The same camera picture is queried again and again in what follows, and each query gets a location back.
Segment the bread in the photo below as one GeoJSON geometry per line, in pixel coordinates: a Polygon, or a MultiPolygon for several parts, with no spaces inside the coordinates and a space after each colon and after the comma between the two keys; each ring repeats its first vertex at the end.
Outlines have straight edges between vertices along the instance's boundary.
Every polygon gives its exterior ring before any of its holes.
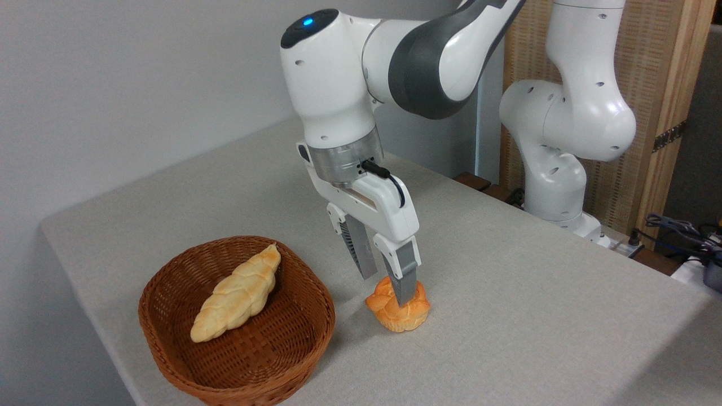
{"type": "Polygon", "coordinates": [[[281,262],[276,244],[238,265],[220,281],[206,299],[191,329],[191,340],[212,340],[229,329],[240,327],[263,310],[268,294],[276,285],[276,268],[281,262]]]}
{"type": "Polygon", "coordinates": [[[429,315],[431,304],[426,300],[426,290],[421,282],[416,282],[416,293],[403,307],[399,307],[391,279],[383,278],[373,294],[366,298],[366,306],[376,315],[376,319],[392,332],[404,332],[416,329],[429,315]]]}

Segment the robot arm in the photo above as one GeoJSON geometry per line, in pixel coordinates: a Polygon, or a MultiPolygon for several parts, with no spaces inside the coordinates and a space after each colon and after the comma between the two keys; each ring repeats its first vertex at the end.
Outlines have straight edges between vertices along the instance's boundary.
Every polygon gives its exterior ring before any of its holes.
{"type": "Polygon", "coordinates": [[[291,24],[281,60],[304,126],[299,153],[363,277],[375,273],[365,232],[383,254],[399,305],[421,264],[416,211],[403,182],[380,165],[373,110],[395,103],[445,118],[469,98],[524,0],[465,0],[423,21],[365,19],[324,9],[291,24]]]}
{"type": "Polygon", "coordinates": [[[514,83],[500,105],[524,162],[525,210],[602,245],[599,221],[582,211],[586,173],[577,157],[614,160],[634,139],[634,113],[614,75],[624,5],[625,0],[555,0],[547,55],[562,84],[514,83]]]}

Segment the brown wicker basket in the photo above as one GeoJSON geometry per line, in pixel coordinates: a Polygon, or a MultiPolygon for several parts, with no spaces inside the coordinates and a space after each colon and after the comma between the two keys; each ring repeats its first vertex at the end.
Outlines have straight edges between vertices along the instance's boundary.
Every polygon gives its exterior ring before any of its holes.
{"type": "Polygon", "coordinates": [[[186,250],[148,282],[140,324],[165,378],[207,405],[275,405],[310,377],[334,330],[331,295],[280,242],[258,236],[211,241],[186,250]],[[215,285],[276,243],[281,264],[266,307],[243,326],[196,344],[191,327],[215,285]]]}

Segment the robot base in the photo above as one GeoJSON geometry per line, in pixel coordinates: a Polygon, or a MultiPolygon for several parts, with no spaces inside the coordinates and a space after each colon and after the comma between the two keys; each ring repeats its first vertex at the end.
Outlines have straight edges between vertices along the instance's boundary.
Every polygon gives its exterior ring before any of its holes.
{"type": "Polygon", "coordinates": [[[561,228],[567,229],[576,234],[577,236],[580,236],[593,243],[597,243],[605,248],[609,248],[609,245],[611,243],[609,237],[606,237],[601,232],[601,224],[599,223],[599,220],[585,212],[582,212],[573,220],[549,222],[551,224],[558,225],[561,228]]]}

